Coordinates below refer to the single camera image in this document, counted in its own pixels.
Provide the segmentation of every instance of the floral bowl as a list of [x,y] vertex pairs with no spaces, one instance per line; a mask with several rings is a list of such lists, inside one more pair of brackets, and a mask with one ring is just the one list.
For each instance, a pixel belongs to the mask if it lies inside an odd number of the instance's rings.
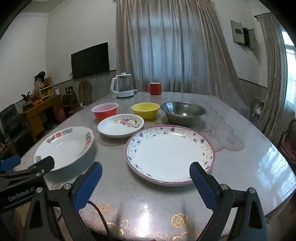
[[141,116],[121,114],[108,117],[98,124],[98,130],[110,138],[130,137],[144,125]]
[[46,138],[38,147],[34,163],[51,156],[54,168],[51,171],[71,165],[82,157],[91,147],[94,133],[91,129],[74,126],[58,131]]

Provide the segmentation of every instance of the pink-rimmed plate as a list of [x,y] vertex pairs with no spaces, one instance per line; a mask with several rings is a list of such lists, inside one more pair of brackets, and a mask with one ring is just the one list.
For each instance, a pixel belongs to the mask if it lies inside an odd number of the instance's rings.
[[174,125],[150,127],[134,134],[126,143],[125,157],[136,174],[163,186],[192,183],[192,162],[199,162],[207,173],[215,162],[209,141],[192,129]]

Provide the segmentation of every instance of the red bowl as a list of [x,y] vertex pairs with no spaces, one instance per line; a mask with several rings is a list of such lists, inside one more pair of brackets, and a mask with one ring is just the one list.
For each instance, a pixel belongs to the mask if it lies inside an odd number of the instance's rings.
[[94,113],[94,116],[98,121],[102,121],[103,119],[116,115],[117,107],[117,103],[104,103],[95,106],[91,111]]

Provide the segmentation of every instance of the mug handle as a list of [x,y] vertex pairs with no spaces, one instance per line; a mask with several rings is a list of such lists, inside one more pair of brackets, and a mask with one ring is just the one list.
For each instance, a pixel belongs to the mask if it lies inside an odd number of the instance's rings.
[[146,93],[150,93],[150,84],[148,84],[147,86],[146,86],[146,88],[145,88],[145,92]]

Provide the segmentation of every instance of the ceiling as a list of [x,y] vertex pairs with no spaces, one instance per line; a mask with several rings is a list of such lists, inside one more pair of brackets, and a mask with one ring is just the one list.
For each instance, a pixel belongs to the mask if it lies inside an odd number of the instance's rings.
[[70,0],[33,0],[22,12],[53,13]]

